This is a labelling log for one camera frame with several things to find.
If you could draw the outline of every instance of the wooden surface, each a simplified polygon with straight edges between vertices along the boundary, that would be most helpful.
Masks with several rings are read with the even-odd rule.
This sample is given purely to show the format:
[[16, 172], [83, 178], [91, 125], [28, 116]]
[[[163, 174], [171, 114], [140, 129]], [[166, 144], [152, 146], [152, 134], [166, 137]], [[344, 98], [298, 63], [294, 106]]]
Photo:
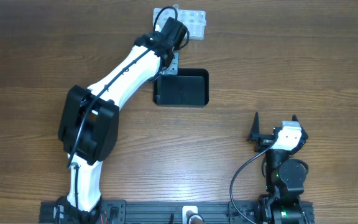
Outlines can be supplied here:
[[[310, 138], [296, 157], [310, 166], [303, 200], [317, 223], [358, 223], [358, 1], [1, 1], [0, 222], [37, 222], [39, 205], [69, 190], [57, 139], [73, 85], [97, 82], [152, 29], [152, 9], [206, 11], [205, 40], [180, 67], [205, 68], [205, 108], [154, 105], [146, 83], [120, 114], [119, 140], [103, 164], [104, 198], [228, 201], [237, 168], [263, 133], [296, 114]], [[260, 160], [235, 198], [264, 193]]]

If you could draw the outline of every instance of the wooden table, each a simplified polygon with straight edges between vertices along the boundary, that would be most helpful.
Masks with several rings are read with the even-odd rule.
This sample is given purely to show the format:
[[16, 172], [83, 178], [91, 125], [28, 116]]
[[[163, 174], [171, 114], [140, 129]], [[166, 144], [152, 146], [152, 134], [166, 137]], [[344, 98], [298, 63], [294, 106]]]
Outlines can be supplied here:
[[[317, 223], [358, 223], [358, 1], [0, 0], [0, 222], [37, 222], [39, 205], [69, 190], [57, 139], [67, 91], [117, 66], [152, 30], [155, 7], [206, 11], [205, 40], [180, 52], [205, 68], [204, 108], [158, 107], [146, 83], [120, 114], [103, 164], [104, 198], [229, 200], [229, 183], [263, 133], [296, 114], [310, 138], [303, 200]], [[238, 200], [265, 192], [260, 160], [236, 180]]]

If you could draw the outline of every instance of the white plastic part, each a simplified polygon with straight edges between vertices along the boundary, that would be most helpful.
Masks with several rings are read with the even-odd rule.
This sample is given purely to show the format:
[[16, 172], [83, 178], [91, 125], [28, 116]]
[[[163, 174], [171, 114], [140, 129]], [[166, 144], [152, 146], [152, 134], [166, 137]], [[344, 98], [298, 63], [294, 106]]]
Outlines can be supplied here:
[[[102, 171], [102, 163], [96, 161], [92, 166], [89, 166], [84, 159], [74, 155], [73, 162], [79, 165], [78, 169], [78, 209], [81, 211], [91, 211], [92, 208], [100, 200], [100, 173]], [[71, 181], [70, 181], [70, 193], [67, 195], [67, 200], [72, 206], [75, 205], [75, 172], [74, 167], [70, 168]]]
[[[206, 26], [206, 18], [204, 11], [182, 10], [178, 5], [174, 5], [178, 11], [178, 20], [182, 22], [190, 32], [190, 39], [204, 40], [204, 29]], [[161, 8], [155, 8], [153, 11], [153, 23]], [[169, 17], [175, 18], [175, 12], [172, 9], [164, 10], [157, 20], [156, 30], [161, 31]]]
[[[124, 67], [129, 65], [139, 55], [147, 50], [144, 46], [134, 46], [125, 58], [109, 75], [104, 77], [99, 82], [88, 87], [92, 94], [97, 95]], [[149, 78], [152, 78], [160, 68], [160, 57], [150, 51], [144, 55], [136, 64], [133, 64], [128, 72], [124, 72], [109, 88], [101, 95], [101, 99], [108, 101], [113, 100], [114, 104], [121, 109], [129, 97]]]
[[278, 132], [277, 141], [272, 149], [284, 149], [291, 151], [298, 144], [302, 136], [302, 128], [297, 121], [282, 121], [282, 130]]

